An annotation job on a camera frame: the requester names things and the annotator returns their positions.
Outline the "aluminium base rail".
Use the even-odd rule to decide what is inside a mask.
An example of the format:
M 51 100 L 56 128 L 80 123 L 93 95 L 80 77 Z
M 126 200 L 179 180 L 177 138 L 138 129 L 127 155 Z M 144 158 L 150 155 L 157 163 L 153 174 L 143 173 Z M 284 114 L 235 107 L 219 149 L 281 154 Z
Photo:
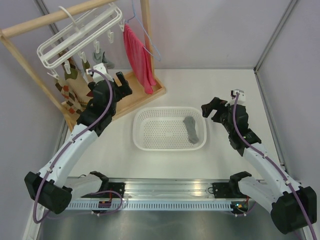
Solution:
M 235 200 L 245 194 L 233 193 L 227 179 L 134 179 L 110 178 L 108 191 L 132 200 Z

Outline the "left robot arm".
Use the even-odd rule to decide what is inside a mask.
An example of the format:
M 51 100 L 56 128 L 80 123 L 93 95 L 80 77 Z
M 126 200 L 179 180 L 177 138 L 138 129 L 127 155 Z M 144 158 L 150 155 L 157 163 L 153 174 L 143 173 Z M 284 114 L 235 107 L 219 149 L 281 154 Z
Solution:
M 89 83 L 93 97 L 77 119 L 70 137 L 44 167 L 36 173 L 28 172 L 24 178 L 34 209 L 42 205 L 60 214 L 72 200 L 93 193 L 103 198 L 109 193 L 109 179 L 98 171 L 91 171 L 73 183 L 67 183 L 67 178 L 86 149 L 112 122 L 117 103 L 133 91 L 121 71 L 116 73 L 120 85 L 98 70 L 89 69 L 89 73 L 100 79 Z

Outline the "wooden clothes rack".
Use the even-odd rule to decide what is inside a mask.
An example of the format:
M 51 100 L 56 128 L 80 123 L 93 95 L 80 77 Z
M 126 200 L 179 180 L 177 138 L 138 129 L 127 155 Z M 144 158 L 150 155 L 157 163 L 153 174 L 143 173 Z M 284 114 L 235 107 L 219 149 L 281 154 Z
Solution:
M 71 12 L 72 15 L 81 14 L 83 12 L 89 11 L 93 8 L 99 8 L 101 6 L 110 4 L 115 0 L 89 0 L 74 6 L 67 8 L 68 11 Z M 150 31 L 150 4 L 148 0 L 140 1 L 140 8 L 142 13 L 143 27 L 146 30 L 145 35 L 145 45 L 148 50 L 150 50 L 151 40 L 148 40 L 147 34 L 149 34 L 151 39 L 151 31 Z M 26 60 L 26 58 L 22 55 L 22 53 L 18 50 L 18 48 L 12 43 L 10 38 L 22 35 L 24 33 L 28 33 L 30 31 L 36 30 L 38 28 L 49 26 L 55 22 L 66 19 L 68 16 L 63 13 L 62 10 L 58 10 L 53 13 L 49 13 L 43 15 L 41 17 L 25 21 L 23 23 L 16 24 L 14 26 L 0 29 L 0 41 L 2 44 L 8 49 L 8 51 L 12 54 L 12 56 L 17 60 L 17 62 L 21 65 L 21 67 L 26 71 L 26 73 L 34 80 L 34 82 L 41 88 L 44 94 L 48 97 L 48 99 L 58 108 L 58 110 L 63 114 L 63 117 L 67 123 L 67 126 L 70 130 L 73 129 L 76 124 L 76 119 L 72 117 L 72 115 L 66 110 L 64 105 L 56 98 L 53 92 L 47 87 L 43 79 L 37 73 L 30 63 Z M 132 95 L 128 96 L 127 99 L 124 99 L 124 102 L 119 104 L 119 110 L 114 117 L 114 120 L 123 117 L 124 115 L 136 110 L 137 108 L 155 100 L 156 98 L 161 97 L 166 93 L 166 88 L 163 83 L 157 78 L 154 72 L 154 60 L 153 57 L 150 57 L 150 67 L 152 74 L 155 78 L 155 92 L 153 94 L 143 93 L 141 87 L 138 87 L 138 80 L 133 73 L 133 71 L 126 73 L 124 77 L 128 78 L 128 82 L 132 85 L 132 89 L 136 92 L 133 92 Z

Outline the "grey sock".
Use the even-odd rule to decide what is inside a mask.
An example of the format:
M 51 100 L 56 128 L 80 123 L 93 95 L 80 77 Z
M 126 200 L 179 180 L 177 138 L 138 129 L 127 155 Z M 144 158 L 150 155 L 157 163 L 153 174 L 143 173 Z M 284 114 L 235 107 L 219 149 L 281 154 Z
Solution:
M 196 120 L 192 116 L 186 116 L 183 123 L 188 134 L 188 141 L 193 145 L 197 144 L 199 138 L 196 131 Z
M 96 64 L 104 64 L 108 69 L 113 69 L 115 67 L 115 64 L 106 58 L 104 51 L 100 51 L 99 53 L 94 51 L 92 53 L 92 59 Z

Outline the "pink towel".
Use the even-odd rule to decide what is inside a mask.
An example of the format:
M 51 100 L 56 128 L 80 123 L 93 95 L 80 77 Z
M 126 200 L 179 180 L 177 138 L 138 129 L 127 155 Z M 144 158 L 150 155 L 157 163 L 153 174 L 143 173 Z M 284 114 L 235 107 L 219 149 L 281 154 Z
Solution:
M 156 85 L 156 81 L 148 59 L 149 53 L 127 23 L 124 24 L 123 40 L 128 61 L 138 82 L 146 94 L 153 94 L 152 86 Z

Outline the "argyle patterned sock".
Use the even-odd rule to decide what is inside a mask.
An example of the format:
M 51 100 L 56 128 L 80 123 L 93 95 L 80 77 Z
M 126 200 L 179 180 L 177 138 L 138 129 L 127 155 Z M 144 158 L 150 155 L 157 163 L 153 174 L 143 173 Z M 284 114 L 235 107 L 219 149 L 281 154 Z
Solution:
M 82 107 L 72 87 L 69 86 L 65 80 L 59 77 L 55 79 L 55 87 L 63 96 L 67 111 L 71 115 L 80 115 L 82 112 Z

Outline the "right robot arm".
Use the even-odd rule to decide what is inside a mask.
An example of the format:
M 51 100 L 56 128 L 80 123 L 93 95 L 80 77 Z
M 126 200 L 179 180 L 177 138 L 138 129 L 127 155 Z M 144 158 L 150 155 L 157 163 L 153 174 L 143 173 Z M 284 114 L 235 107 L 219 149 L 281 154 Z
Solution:
M 234 197 L 248 196 L 270 213 L 271 220 L 282 234 L 309 227 L 313 239 L 317 222 L 317 194 L 312 187 L 303 187 L 275 163 L 261 139 L 249 127 L 246 107 L 235 97 L 227 102 L 214 97 L 201 106 L 202 116 L 222 124 L 230 145 L 262 176 L 263 183 L 251 173 L 242 171 L 230 176 L 228 191 Z

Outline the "white perforated plastic basket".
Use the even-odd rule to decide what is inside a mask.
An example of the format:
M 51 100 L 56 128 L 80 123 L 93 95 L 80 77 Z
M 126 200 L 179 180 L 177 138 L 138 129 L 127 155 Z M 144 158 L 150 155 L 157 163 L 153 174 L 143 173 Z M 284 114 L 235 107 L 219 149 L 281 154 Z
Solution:
M 183 123 L 187 116 L 195 119 L 198 143 L 188 140 Z M 207 141 L 206 121 L 202 113 L 187 106 L 146 107 L 137 112 L 133 120 L 132 140 L 143 151 L 195 151 Z

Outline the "white clip sock hanger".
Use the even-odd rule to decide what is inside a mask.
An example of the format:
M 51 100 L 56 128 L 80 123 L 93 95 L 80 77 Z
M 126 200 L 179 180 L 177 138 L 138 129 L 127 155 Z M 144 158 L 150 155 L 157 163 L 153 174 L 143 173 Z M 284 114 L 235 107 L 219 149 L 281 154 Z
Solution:
M 58 79 L 56 68 L 64 65 L 72 56 L 78 54 L 84 58 L 83 48 L 93 43 L 97 48 L 97 39 L 107 34 L 109 42 L 114 41 L 111 28 L 119 25 L 124 30 L 123 13 L 115 3 L 109 3 L 105 10 L 95 7 L 86 11 L 75 19 L 71 12 L 60 6 L 60 10 L 71 20 L 71 23 L 54 36 L 39 45 L 37 56 L 43 66 L 49 71 L 47 74 Z

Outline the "beige striped sock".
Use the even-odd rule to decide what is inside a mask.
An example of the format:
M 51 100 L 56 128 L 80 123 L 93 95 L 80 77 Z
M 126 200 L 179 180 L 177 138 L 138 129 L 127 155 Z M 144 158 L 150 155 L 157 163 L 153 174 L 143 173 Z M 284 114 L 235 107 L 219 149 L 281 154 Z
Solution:
M 84 79 L 84 93 L 87 98 L 91 99 L 93 97 L 93 92 L 89 88 L 89 85 L 93 82 L 93 77 L 90 74 L 87 74 L 87 69 L 89 69 L 91 66 L 88 60 L 86 62 L 82 60 L 81 65 L 82 65 L 82 77 Z
M 84 109 L 90 100 L 90 97 L 87 96 L 90 90 L 81 72 L 71 67 L 69 71 L 64 72 L 64 77 L 75 92 L 81 107 Z

